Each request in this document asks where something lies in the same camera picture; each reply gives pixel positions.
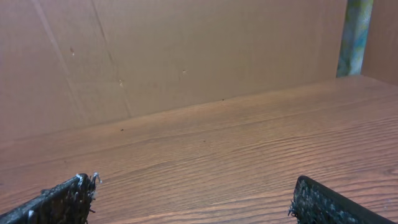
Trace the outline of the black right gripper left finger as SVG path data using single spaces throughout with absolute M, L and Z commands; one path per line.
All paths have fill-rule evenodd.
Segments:
M 99 173 L 92 176 L 76 174 L 51 189 L 1 215 L 1 224 L 85 224 L 93 213 L 91 203 L 96 197 L 96 184 L 102 183 Z

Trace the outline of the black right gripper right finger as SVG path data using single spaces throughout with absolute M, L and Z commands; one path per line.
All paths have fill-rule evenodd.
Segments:
M 297 179 L 288 215 L 300 224 L 394 224 L 305 175 Z

